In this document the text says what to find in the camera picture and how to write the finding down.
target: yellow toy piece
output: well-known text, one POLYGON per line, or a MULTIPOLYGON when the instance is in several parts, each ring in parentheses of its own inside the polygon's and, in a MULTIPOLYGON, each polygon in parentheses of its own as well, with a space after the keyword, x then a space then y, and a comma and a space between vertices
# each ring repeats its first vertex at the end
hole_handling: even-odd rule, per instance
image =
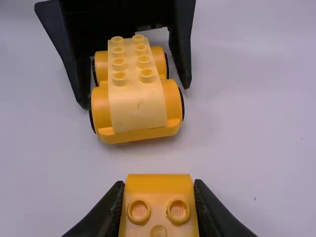
POLYGON ((130 174, 118 237, 199 237, 188 174, 130 174))
MULTIPOLYGON (((167 77, 167 62, 163 48, 160 46, 151 46, 151 51, 158 74, 167 77)), ((100 81, 108 80, 108 60, 107 51, 98 51, 94 55, 95 79, 97 81, 97 85, 100 84, 100 81)))
POLYGON ((115 144, 178 132, 183 98, 176 82, 166 79, 160 47, 150 47, 143 35, 113 37, 108 51, 95 55, 99 87, 92 90, 90 119, 101 141, 115 144))

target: black wheel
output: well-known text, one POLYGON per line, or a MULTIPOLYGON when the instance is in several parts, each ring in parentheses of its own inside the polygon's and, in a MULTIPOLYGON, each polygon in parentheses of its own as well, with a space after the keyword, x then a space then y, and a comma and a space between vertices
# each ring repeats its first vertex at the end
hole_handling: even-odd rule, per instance
POLYGON ((88 110, 89 110, 89 117, 90 117, 90 123, 91 123, 92 130, 94 133, 96 133, 95 128, 94 128, 94 123, 93 123, 93 117, 92 117, 91 96, 89 97, 88 110))
POLYGON ((182 91, 179 89, 179 93, 180 93, 180 97, 181 97, 181 105, 182 105, 182 121, 184 120, 184 100, 183 100, 183 95, 182 95, 182 91))
POLYGON ((164 53, 164 58, 166 59, 166 66, 167 66, 167 79, 169 79, 169 64, 168 64, 168 57, 166 53, 164 53))
POLYGON ((93 79, 94 79, 94 83, 96 86, 99 86, 98 85, 98 81, 97 81, 97 74, 95 72, 95 64, 94 64, 94 59, 92 59, 92 73, 93 73, 93 79))

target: plastic toy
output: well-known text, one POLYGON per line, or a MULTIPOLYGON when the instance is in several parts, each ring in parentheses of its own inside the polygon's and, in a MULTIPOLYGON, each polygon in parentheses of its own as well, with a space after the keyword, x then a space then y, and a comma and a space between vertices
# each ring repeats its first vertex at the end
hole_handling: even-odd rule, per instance
POLYGON ((163 49, 143 35, 113 37, 93 60, 91 126, 105 143, 171 136, 184 117, 181 90, 168 77, 163 49))
POLYGON ((169 47, 184 89, 192 80, 191 29, 196 0, 48 0, 35 12, 56 47, 77 102, 88 109, 91 59, 114 36, 167 27, 169 47))
POLYGON ((131 174, 62 237, 256 237, 201 181, 131 174))

